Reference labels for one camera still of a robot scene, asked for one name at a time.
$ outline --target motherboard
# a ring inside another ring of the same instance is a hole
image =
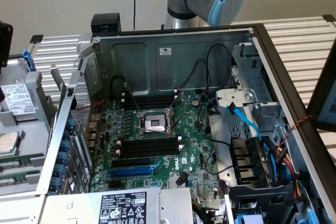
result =
[[[162,125],[161,116],[163,115],[160,112],[162,110],[151,109],[151,115],[145,117],[144,128],[142,128],[142,122],[139,121],[139,110],[126,110],[122,100],[104,100],[96,109],[92,108],[91,120],[96,123],[93,130],[99,132],[96,134],[99,138],[96,137],[91,152],[94,164],[91,192],[146,187],[176,188],[179,185],[176,181],[185,175],[187,180],[183,181],[180,186],[190,188],[193,200],[204,207],[218,208],[217,175],[211,175],[204,169],[206,159],[214,150],[213,143],[200,133],[200,130],[204,132],[203,134],[210,133],[206,132],[207,111],[203,108],[197,120],[198,111],[201,108],[201,95],[195,92],[185,92],[184,95],[185,101],[177,101],[172,108],[173,122],[182,116],[172,129],[174,131],[172,136],[164,133],[165,125]],[[141,110],[141,113],[146,115],[148,111]],[[161,141],[166,141],[169,137],[178,138],[178,152],[174,155],[142,157],[142,150],[136,150],[135,143],[150,141],[158,137],[162,138]],[[136,159],[126,157],[123,160],[144,162],[150,165],[151,174],[143,175],[140,170],[139,175],[123,174],[118,177],[120,174],[118,172],[127,173],[134,168],[115,167],[122,157],[119,152],[121,140],[123,144],[130,145],[133,152],[138,152],[139,156]],[[217,172],[217,165],[213,158],[209,159],[207,168],[214,173]]]

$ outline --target power supply label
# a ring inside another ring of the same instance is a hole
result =
[[[145,224],[146,195],[145,191],[103,195],[98,224]]]
[[[13,115],[35,113],[32,99],[24,83],[1,86],[5,101]]]

